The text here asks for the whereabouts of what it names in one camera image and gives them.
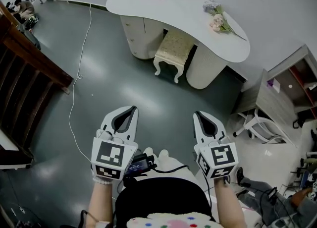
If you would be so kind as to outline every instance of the kidney-shaped desk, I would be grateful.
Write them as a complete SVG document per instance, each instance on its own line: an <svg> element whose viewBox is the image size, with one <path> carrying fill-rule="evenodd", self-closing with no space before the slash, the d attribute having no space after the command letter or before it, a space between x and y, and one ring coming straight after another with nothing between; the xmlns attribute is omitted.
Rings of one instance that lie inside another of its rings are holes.
<svg viewBox="0 0 317 228"><path fill-rule="evenodd" d="M188 83L206 88L229 62L242 62L250 53L250 43L242 28L224 12L232 33L215 32L212 16L203 11L209 0L107 0L107 9L120 15L132 54L139 59L155 57L163 29L176 27L196 39L197 50L187 70Z"/></svg>

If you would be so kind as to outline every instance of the upholstered stool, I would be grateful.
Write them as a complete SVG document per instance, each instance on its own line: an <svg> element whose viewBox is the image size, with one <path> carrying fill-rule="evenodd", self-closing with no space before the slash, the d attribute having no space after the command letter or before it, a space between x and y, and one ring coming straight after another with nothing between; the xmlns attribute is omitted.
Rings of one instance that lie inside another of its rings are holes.
<svg viewBox="0 0 317 228"><path fill-rule="evenodd" d="M178 83L178 78L183 74L185 62L193 45L192 36L178 29L170 29L155 54L153 62L157 69L155 75L160 74L159 62L165 61L177 68L178 73L175 75L174 81Z"/></svg>

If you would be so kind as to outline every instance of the wooden railing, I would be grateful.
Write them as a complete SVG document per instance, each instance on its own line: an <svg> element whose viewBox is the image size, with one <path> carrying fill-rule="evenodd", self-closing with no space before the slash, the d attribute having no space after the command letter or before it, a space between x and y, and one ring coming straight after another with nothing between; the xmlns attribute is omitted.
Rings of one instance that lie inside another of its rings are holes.
<svg viewBox="0 0 317 228"><path fill-rule="evenodd" d="M73 78L0 15L0 129L27 149L50 98Z"/></svg>

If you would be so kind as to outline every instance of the black skirt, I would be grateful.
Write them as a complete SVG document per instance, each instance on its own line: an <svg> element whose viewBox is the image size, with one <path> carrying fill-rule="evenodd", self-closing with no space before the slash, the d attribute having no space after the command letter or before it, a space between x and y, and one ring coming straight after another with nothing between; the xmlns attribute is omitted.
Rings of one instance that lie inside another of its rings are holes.
<svg viewBox="0 0 317 228"><path fill-rule="evenodd" d="M152 213L186 214L198 212L210 216L211 208L203 190L180 178L149 178L130 184L115 203L117 227L126 227L132 218Z"/></svg>

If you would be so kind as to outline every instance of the floor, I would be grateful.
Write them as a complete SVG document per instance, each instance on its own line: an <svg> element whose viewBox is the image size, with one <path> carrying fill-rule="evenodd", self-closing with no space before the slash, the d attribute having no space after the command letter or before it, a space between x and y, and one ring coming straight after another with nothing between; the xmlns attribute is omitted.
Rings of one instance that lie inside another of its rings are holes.
<svg viewBox="0 0 317 228"><path fill-rule="evenodd" d="M63 70L76 77L81 46L89 25L89 8L64 2L47 2L38 10L34 28L42 52ZM92 8L92 26L84 48L75 87L75 108L71 117L78 145L88 156L93 137L104 116L119 107L136 105L140 111L136 142L140 149L153 147L155 153L168 149L172 157L198 171L192 155L195 139L192 115L201 110L223 123L240 92L242 83L223 71L204 90L186 82L173 82L176 69L162 65L155 76L153 62L134 58L128 48L118 16ZM76 148L68 126L72 95L57 93L49 104L31 144L35 156L28 170L0 172L0 200L21 220L36 216L48 227L77 226L79 214L88 209L93 189L90 164ZM7 175L19 205L17 208Z"/></svg>

